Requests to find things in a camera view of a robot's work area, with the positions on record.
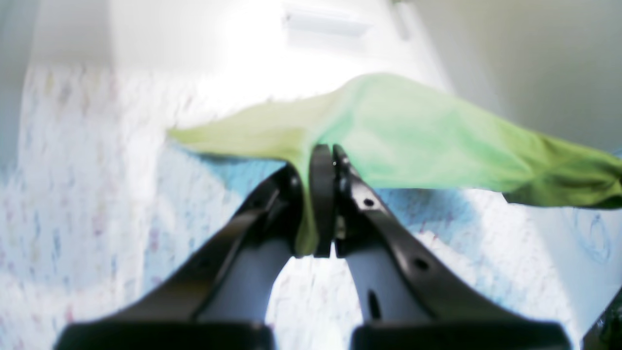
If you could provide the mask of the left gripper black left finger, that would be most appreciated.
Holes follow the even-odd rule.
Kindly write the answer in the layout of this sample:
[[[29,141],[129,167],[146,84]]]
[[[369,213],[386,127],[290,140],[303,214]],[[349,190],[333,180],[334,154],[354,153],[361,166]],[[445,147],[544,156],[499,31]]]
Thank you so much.
[[[277,349],[264,320],[274,281],[293,256],[301,213],[298,173],[283,166],[155,290],[110,316],[67,326],[54,348]]]

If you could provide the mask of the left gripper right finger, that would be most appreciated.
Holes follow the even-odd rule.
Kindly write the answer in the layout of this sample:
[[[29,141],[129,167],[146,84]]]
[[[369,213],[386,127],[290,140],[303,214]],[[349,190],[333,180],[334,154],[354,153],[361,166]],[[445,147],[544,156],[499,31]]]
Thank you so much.
[[[314,257],[331,249],[355,283],[363,324],[351,350],[569,350],[562,326],[535,321],[475,292],[399,223],[345,150],[311,153]]]

